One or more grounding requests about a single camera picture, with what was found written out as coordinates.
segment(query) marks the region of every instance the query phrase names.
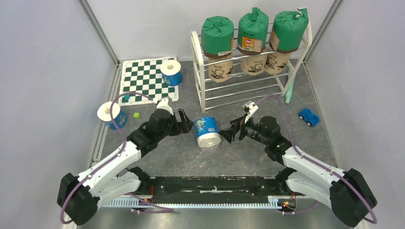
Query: green tube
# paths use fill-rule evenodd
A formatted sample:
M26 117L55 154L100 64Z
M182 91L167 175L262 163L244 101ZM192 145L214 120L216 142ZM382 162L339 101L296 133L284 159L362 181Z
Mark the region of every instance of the green tube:
M287 92L286 92L286 103L289 104L290 103L290 99L292 97L292 88L294 87L294 80L293 79L290 83L290 87L288 87Z

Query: green and white chessboard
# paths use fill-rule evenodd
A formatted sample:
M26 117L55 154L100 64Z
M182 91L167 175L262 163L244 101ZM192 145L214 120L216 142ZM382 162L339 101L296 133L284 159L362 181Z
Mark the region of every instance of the green and white chessboard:
M162 79L160 65L166 60L176 60L175 57L125 61L122 67L119 93L138 92L151 98L170 97L172 101L179 99L179 87L169 87ZM129 99L121 97L120 106L150 104L151 101L139 95L131 94Z

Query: blue toy car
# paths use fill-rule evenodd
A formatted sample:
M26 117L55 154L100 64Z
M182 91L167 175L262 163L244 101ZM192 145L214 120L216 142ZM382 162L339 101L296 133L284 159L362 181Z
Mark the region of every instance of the blue toy car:
M305 122L307 122L307 125L309 126L316 126L319 122L319 116L316 114L313 114L312 111L308 108L304 108L302 111L298 113L298 117Z

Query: toilet paper roll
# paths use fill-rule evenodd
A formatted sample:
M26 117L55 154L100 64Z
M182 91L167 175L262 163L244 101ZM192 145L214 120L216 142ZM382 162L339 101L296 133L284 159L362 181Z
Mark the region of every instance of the toilet paper roll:
M221 58L208 58L208 63L213 63L216 61L223 61L228 60L233 57L232 53L229 56L221 57ZM232 69L233 69L233 61L227 61L224 63L217 63L208 66L208 73L210 78L215 82L224 82L231 78Z
M106 102L102 104L98 110L97 110L97 116L101 121L103 121L108 128L112 130L116 130L116 127L114 126L113 122L111 121L111 116L110 116L110 107L111 107L112 102ZM127 115L124 113L124 111L121 109L121 107L114 103L113 105L113 118L118 127L121 129L125 126L125 123L127 123Z
M167 60L160 66L163 81L171 86L177 86L182 83L183 75L181 74L181 65L178 61Z
M197 143L201 148L216 146L221 142L215 118L203 117L194 121Z
M244 58L241 61L241 69L248 75L257 75L265 70L267 55L257 55Z

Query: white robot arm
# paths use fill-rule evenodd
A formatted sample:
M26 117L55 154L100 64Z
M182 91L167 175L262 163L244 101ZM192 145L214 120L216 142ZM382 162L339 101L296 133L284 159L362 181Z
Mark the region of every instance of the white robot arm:
M240 131L239 140L249 137L264 144L269 158L287 167L276 176L284 189L323 203L348 226L355 227L369 210L341 177L358 191L370 208L376 206L377 200L360 172L355 169L344 171L306 154L281 135L280 126L273 117L264 116L259 124L254 124L252 115L257 109L253 102L245 104L246 114L232 120L231 127L219 134L232 143Z
M119 178L112 179L116 174L155 149L164 137L188 133L191 130L193 123L183 109L179 109L181 121L178 122L168 105L168 99L153 102L157 104L157 109L148 122L143 123L127 137L125 149L121 153L119 152L123 145L97 165L77 176L68 173L62 178L57 199L61 207L74 187L82 182L67 200L65 208L65 212L76 225L86 223L100 207L117 197L136 191L141 184L142 179L136 172L129 171Z

